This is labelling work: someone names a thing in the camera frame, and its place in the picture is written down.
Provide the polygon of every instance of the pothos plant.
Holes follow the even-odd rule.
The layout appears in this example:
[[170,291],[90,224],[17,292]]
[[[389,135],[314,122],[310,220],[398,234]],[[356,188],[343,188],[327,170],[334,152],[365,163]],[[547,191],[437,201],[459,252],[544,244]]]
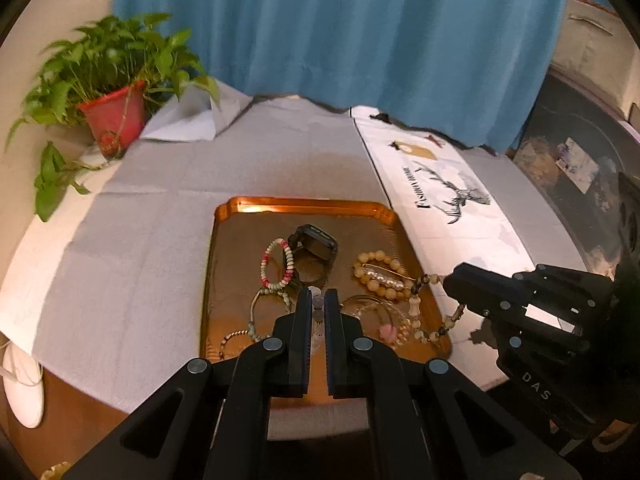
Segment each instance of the pothos plant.
[[[37,74],[38,83],[23,101],[23,114],[12,124],[7,147],[24,123],[77,125],[86,122],[78,105],[144,82],[146,108],[153,114],[172,94],[178,98],[188,86],[207,91],[218,101],[215,79],[206,74],[200,59],[185,45],[191,31],[164,37],[156,27],[171,15],[142,14],[129,20],[107,16],[76,28],[77,41],[54,41],[45,50],[52,55]],[[50,142],[42,153],[34,182],[36,212],[43,221],[62,200],[66,188],[88,190],[76,183],[79,171],[96,170],[77,161],[66,162]]]

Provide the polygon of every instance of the wooden floor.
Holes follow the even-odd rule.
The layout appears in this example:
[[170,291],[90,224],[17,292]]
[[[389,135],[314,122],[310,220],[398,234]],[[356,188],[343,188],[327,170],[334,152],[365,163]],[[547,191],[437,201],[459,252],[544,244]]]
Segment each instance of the wooden floor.
[[28,430],[14,417],[7,405],[4,388],[0,386],[0,424],[38,478],[54,464],[65,460],[75,463],[126,416],[46,370],[44,389],[44,418],[39,427]]

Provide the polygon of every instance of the watch face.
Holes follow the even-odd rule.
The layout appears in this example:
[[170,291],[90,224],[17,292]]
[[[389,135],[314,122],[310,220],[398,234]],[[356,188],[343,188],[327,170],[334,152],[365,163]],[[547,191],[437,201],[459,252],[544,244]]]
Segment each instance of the watch face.
[[312,236],[306,237],[303,245],[307,251],[309,251],[311,254],[313,254],[313,256],[316,256],[320,260],[327,262],[332,257],[331,247],[326,246],[325,244],[320,242],[320,240],[316,240]]

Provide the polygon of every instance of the smartwatch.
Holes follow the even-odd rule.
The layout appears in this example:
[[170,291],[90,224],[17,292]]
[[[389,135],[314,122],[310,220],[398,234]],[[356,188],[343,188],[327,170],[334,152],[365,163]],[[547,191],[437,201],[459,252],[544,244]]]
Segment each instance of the smartwatch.
[[[334,266],[335,257],[338,254],[338,242],[328,233],[312,224],[301,225],[287,240],[293,251],[295,267],[293,276],[289,282],[296,289],[306,286],[323,288],[329,279],[329,274]],[[315,265],[319,264],[322,271],[318,278],[303,281],[300,278],[298,265],[311,260]]]

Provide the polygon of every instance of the tray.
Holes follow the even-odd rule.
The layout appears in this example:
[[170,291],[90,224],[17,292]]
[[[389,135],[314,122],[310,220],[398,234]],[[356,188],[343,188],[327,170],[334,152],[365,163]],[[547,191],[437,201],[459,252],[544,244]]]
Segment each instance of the tray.
[[[287,238],[296,227],[311,223],[324,229],[338,242],[338,255],[327,282],[336,288],[338,297],[368,293],[352,274],[352,265],[359,253],[382,249],[398,258],[409,275],[423,274],[414,249],[396,213],[374,202],[339,200],[308,200],[292,198],[235,197],[220,205],[215,213],[211,237],[209,265],[204,295],[200,354],[212,362],[218,361],[221,339],[229,332],[247,327],[249,306],[260,288],[260,258],[267,245],[277,237]],[[270,279],[277,270],[270,264]],[[428,332],[437,330],[442,316],[428,287],[420,294],[422,326]],[[408,311],[408,302],[397,305]],[[267,334],[276,317],[284,314],[279,298],[261,297],[255,309],[258,333]],[[367,331],[367,320],[363,326]],[[239,354],[249,344],[247,336],[232,339],[228,357]],[[437,346],[422,344],[411,338],[397,349],[400,357],[425,362],[450,353],[448,337]],[[327,395],[324,348],[311,358],[309,392],[303,399],[273,399],[272,407],[327,404],[334,400]]]

